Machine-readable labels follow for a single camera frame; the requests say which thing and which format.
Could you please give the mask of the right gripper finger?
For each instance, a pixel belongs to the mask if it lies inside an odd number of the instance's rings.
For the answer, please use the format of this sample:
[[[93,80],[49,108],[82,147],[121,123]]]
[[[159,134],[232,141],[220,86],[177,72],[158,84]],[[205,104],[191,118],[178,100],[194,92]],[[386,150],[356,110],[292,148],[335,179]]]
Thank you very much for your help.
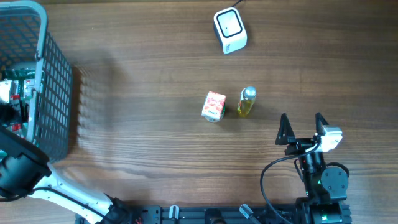
[[[295,134],[286,113],[280,117],[280,126],[275,140],[276,145],[288,145],[296,142]]]
[[[324,126],[328,126],[329,123],[326,121],[326,119],[322,116],[321,113],[317,113],[315,115],[315,126],[316,126],[316,132],[318,135],[324,135]]]

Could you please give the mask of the yellow oil bottle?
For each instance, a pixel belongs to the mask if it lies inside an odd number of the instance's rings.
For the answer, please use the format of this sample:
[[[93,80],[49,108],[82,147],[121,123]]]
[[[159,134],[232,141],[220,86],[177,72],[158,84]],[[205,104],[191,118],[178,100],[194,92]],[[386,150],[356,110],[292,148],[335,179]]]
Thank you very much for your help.
[[[246,117],[256,100],[257,90],[254,86],[247,86],[240,94],[237,112],[240,117]]]

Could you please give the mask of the pink Kleenex tissue pack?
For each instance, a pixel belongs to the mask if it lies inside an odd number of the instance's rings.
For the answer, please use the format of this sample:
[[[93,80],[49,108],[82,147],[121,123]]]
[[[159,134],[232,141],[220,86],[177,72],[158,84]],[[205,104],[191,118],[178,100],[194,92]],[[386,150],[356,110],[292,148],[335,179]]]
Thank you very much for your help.
[[[225,95],[209,91],[205,98],[201,115],[209,122],[219,122],[224,115],[225,101]]]

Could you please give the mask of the red Nescafe coffee stick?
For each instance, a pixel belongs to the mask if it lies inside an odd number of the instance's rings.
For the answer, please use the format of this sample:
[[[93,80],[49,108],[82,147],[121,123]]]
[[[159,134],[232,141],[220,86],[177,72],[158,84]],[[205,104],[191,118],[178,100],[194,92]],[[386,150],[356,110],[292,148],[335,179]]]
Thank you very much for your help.
[[[11,108],[15,110],[13,120],[11,122],[12,132],[21,138],[25,138],[24,131],[25,109],[23,101],[19,95],[12,95],[10,100]]]

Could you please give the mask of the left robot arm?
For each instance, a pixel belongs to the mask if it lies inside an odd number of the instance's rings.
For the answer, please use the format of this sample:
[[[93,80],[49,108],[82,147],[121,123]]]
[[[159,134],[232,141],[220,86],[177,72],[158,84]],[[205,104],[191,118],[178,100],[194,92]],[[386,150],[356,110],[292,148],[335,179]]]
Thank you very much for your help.
[[[75,212],[75,223],[132,223],[133,212],[118,198],[87,189],[57,173],[49,158],[32,143],[4,125],[19,119],[9,104],[1,103],[1,202],[32,197]]]

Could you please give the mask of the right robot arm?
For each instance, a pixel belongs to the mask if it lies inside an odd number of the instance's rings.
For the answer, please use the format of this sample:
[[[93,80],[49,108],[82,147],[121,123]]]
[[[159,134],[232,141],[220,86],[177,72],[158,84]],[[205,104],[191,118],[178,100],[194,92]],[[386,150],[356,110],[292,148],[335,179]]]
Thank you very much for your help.
[[[293,206],[277,206],[278,213],[291,223],[351,223],[347,199],[349,170],[338,162],[326,163],[330,152],[343,139],[343,132],[331,126],[324,117],[315,115],[316,133],[311,138],[296,138],[287,115],[280,119],[275,143],[286,145],[285,155],[296,156],[295,168],[304,183],[306,196]]]

